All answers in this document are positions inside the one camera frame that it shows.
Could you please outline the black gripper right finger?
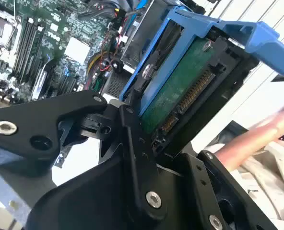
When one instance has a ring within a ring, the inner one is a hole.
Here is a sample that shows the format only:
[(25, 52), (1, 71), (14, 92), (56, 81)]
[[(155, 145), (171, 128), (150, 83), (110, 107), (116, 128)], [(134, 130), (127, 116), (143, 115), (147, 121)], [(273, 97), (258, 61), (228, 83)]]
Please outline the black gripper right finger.
[(196, 230), (274, 230), (275, 225), (207, 151), (179, 155), (187, 210)]

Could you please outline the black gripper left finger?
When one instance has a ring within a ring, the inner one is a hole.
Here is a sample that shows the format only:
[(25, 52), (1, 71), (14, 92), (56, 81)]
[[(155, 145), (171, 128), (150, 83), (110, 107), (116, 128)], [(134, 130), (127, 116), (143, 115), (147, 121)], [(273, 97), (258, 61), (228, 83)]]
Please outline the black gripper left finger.
[(19, 187), (21, 198), (32, 198), (31, 212), (44, 195), (57, 188), (47, 190), (45, 184), (61, 150), (89, 137), (101, 141), (104, 160), (100, 164), (122, 159), (138, 199), (158, 170), (149, 138), (132, 108), (108, 104), (93, 91), (1, 108), (0, 172), (5, 179), (12, 177), (7, 184)]

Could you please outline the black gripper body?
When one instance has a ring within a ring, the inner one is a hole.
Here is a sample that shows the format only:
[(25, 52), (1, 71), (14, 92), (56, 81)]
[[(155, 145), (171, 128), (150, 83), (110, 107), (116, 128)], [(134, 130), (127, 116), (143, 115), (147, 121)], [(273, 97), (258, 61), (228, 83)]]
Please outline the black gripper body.
[(27, 230), (227, 230), (204, 163), (179, 155), (134, 198), (116, 157), (44, 195)]

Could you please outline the person's hand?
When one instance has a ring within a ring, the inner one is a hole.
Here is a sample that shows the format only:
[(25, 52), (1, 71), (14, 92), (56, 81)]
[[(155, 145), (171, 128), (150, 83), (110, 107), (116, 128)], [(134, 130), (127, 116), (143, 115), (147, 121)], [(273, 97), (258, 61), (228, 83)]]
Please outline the person's hand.
[(236, 137), (214, 155), (228, 171), (238, 168), (255, 152), (275, 141), (284, 147), (284, 108)]

